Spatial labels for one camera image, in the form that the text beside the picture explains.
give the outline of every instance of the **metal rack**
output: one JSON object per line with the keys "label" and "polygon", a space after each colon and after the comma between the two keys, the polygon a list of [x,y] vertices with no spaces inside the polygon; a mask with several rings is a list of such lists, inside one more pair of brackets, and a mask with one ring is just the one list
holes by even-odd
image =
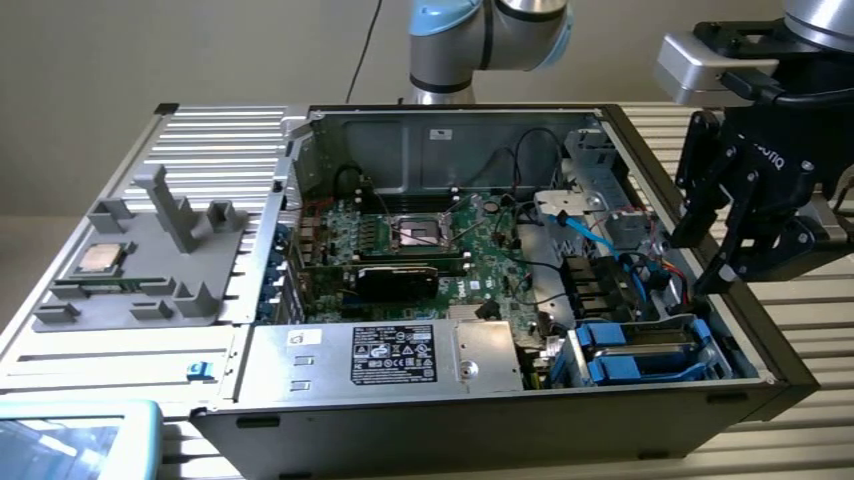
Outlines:
{"label": "metal rack", "polygon": [[[665,169],[675,173],[690,108],[665,103],[623,105]],[[140,162],[163,163],[172,191],[194,206],[230,199],[248,210],[258,228],[276,165],[284,158],[282,122],[302,123],[295,107],[182,107],[156,115],[102,196],[120,194],[135,211],[151,209],[144,192],[128,188]],[[286,187],[286,194],[294,190]],[[279,221],[294,221],[283,213]],[[246,327],[212,327],[36,334],[28,306],[42,299],[50,279],[79,247],[87,222],[72,234],[19,315],[0,335],[0,392],[5,398],[124,398],[160,402],[167,421],[162,478],[240,478],[195,428],[183,421],[188,406],[230,388],[227,359],[242,345]],[[255,230],[243,237],[228,286],[239,308],[242,274],[252,259]],[[722,222],[713,233],[719,238]],[[721,480],[851,478],[854,476],[854,260],[845,258],[797,281],[755,284],[753,290],[822,384],[774,421],[733,427],[683,460],[649,460],[467,474],[466,478],[699,477]],[[216,380],[188,382],[187,366],[215,365]],[[436,475],[430,478],[455,478]]]}

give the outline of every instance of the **sticker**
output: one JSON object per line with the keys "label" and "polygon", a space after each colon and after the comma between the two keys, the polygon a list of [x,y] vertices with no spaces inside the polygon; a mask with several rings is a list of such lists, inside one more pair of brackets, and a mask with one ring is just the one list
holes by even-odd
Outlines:
{"label": "sticker", "polygon": [[288,332],[288,346],[299,347],[300,345],[320,345],[323,339],[323,330],[312,328],[311,330],[291,330]]}
{"label": "sticker", "polygon": [[431,140],[453,140],[454,139],[454,130],[451,129],[431,129],[430,130],[430,139]]}
{"label": "sticker", "polygon": [[356,385],[435,382],[432,325],[355,327],[350,380]]}

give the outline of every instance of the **cpu socket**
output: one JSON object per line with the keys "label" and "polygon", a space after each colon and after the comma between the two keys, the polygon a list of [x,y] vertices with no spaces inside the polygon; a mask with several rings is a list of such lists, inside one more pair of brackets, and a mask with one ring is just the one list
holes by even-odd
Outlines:
{"label": "cpu socket", "polygon": [[392,219],[391,242],[399,247],[445,247],[451,222],[442,214],[402,215]]}

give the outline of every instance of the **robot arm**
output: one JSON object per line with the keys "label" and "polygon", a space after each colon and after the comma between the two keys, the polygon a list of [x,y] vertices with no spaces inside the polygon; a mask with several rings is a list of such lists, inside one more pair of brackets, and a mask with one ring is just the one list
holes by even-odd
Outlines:
{"label": "robot arm", "polygon": [[697,283],[782,281],[854,252],[829,201],[854,165],[854,0],[786,0],[771,22],[701,23],[670,34],[655,77],[691,117],[677,172],[675,247],[694,247],[717,210],[727,233]]}
{"label": "robot arm", "polygon": [[415,0],[412,103],[474,103],[474,71],[551,65],[571,27],[567,0]]}

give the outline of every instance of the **power supply label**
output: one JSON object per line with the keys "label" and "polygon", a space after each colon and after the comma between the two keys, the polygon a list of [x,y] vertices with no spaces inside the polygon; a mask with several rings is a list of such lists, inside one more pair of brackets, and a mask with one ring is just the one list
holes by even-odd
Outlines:
{"label": "power supply label", "polygon": [[432,325],[354,327],[350,380],[356,385],[435,382]]}

